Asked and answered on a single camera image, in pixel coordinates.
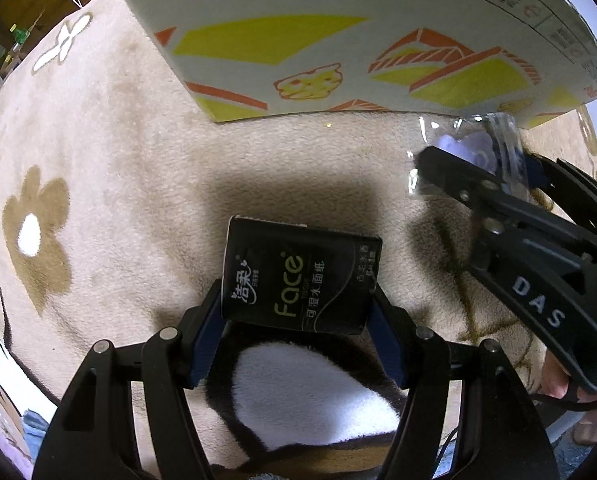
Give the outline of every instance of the finger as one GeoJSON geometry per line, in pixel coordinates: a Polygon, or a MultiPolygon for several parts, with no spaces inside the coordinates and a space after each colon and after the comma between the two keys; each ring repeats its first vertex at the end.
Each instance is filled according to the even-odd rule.
{"type": "Polygon", "coordinates": [[[579,446],[593,446],[597,443],[597,410],[585,414],[576,425],[573,438],[579,446]]]}
{"type": "Polygon", "coordinates": [[[567,393],[569,376],[561,363],[549,350],[545,354],[545,362],[541,373],[541,389],[546,395],[562,399],[567,393]]]}
{"type": "Polygon", "coordinates": [[[589,394],[582,388],[579,388],[576,391],[576,396],[578,397],[580,402],[594,402],[595,400],[597,400],[597,394],[589,394]]]}

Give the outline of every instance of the blue cloth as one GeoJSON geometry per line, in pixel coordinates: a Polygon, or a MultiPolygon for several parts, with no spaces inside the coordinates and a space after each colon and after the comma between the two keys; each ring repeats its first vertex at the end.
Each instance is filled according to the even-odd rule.
{"type": "Polygon", "coordinates": [[[437,476],[445,475],[445,473],[449,472],[452,467],[452,460],[454,459],[454,447],[456,446],[457,441],[452,440],[448,449],[445,450],[443,454],[443,458],[441,459],[441,463],[439,463],[439,467],[434,473],[434,478],[437,476]]]}
{"type": "MultiPolygon", "coordinates": [[[[456,440],[453,440],[448,446],[447,451],[444,453],[443,458],[441,459],[439,468],[434,474],[434,478],[444,475],[450,471],[452,459],[454,458],[455,444],[456,440]]],[[[567,478],[570,477],[575,469],[583,463],[583,460],[588,457],[591,450],[592,447],[579,446],[578,444],[575,444],[572,441],[570,434],[564,436],[554,448],[554,456],[557,459],[560,480],[567,480],[567,478]]]]}
{"type": "Polygon", "coordinates": [[[38,450],[50,425],[38,413],[27,410],[22,416],[22,437],[30,448],[32,462],[36,462],[38,450]]]}
{"type": "Polygon", "coordinates": [[[559,467],[559,478],[565,480],[581,465],[583,460],[590,454],[592,447],[579,446],[572,441],[571,432],[563,436],[554,448],[554,456],[557,458],[559,467]]]}

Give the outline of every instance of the clear plastic wrapper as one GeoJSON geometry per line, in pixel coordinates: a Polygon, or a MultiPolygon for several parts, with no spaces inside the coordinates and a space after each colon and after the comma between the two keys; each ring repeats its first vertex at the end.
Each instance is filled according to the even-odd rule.
{"type": "Polygon", "coordinates": [[[521,134],[510,114],[482,114],[458,119],[420,116],[419,132],[411,132],[406,137],[407,190],[410,195],[440,193],[416,169],[418,154],[428,146],[436,146],[500,177],[505,192],[528,200],[521,134]]]}

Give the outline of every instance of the orange pattern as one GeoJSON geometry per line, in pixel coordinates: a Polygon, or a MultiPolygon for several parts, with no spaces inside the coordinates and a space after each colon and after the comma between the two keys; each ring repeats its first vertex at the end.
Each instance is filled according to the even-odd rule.
{"type": "Polygon", "coordinates": [[[388,108],[375,105],[374,103],[370,103],[369,101],[364,101],[363,99],[353,99],[351,101],[342,103],[334,108],[330,108],[328,112],[342,112],[346,110],[357,110],[360,112],[387,112],[389,111],[388,108]]]}
{"type": "Polygon", "coordinates": [[[175,30],[176,27],[166,28],[165,30],[161,30],[160,32],[155,32],[154,37],[161,44],[161,46],[167,46],[167,44],[172,39],[172,35],[175,30]]]}
{"type": "Polygon", "coordinates": [[[386,57],[394,57],[395,53],[398,56],[399,49],[403,48],[404,46],[409,46],[412,44],[418,44],[421,46],[422,50],[429,50],[429,47],[432,48],[456,48],[461,57],[469,56],[469,54],[473,54],[474,52],[470,50],[467,46],[458,41],[453,40],[449,36],[445,36],[440,32],[436,32],[435,30],[431,30],[429,28],[418,28],[413,30],[408,35],[404,36],[400,40],[398,40],[395,44],[389,47],[383,54],[376,58],[376,61],[370,65],[370,70],[368,72],[372,72],[374,70],[374,65],[380,63],[386,57]]]}
{"type": "Polygon", "coordinates": [[[409,63],[441,62],[449,64],[463,58],[463,53],[457,47],[434,48],[425,52],[413,52],[405,54],[405,56],[388,57],[381,61],[375,61],[370,65],[368,73],[409,63]]]}
{"type": "Polygon", "coordinates": [[[514,62],[517,62],[522,67],[524,72],[527,74],[528,78],[535,85],[537,85],[539,82],[541,82],[541,76],[539,76],[539,74],[536,72],[536,69],[532,65],[530,65],[529,63],[526,63],[521,58],[510,54],[508,51],[501,48],[500,46],[495,46],[495,47],[485,50],[483,52],[477,52],[476,54],[470,54],[470,56],[466,56],[466,57],[464,57],[464,59],[460,59],[458,61],[455,61],[454,63],[448,64],[447,66],[437,70],[436,72],[431,73],[429,76],[419,79],[417,82],[413,83],[412,86],[410,86],[410,92],[414,91],[418,88],[421,88],[422,86],[427,85],[428,83],[430,83],[431,81],[434,81],[435,79],[440,79],[441,77],[447,76],[453,72],[457,72],[458,70],[461,70],[462,68],[465,68],[466,66],[474,65],[474,64],[478,63],[479,61],[487,59],[488,57],[496,56],[497,54],[503,54],[506,57],[508,57],[509,59],[512,59],[514,62]]]}
{"type": "Polygon", "coordinates": [[[243,94],[237,94],[235,92],[230,92],[229,90],[214,88],[213,86],[199,85],[191,82],[185,82],[185,84],[187,85],[187,88],[189,88],[192,92],[196,92],[197,94],[218,97],[219,99],[225,99],[227,101],[233,101],[235,103],[259,108],[261,110],[267,110],[267,103],[259,101],[258,99],[253,99],[252,97],[248,97],[243,94]]]}
{"type": "Polygon", "coordinates": [[[281,99],[325,99],[343,82],[341,64],[332,63],[274,82],[281,99]]]}

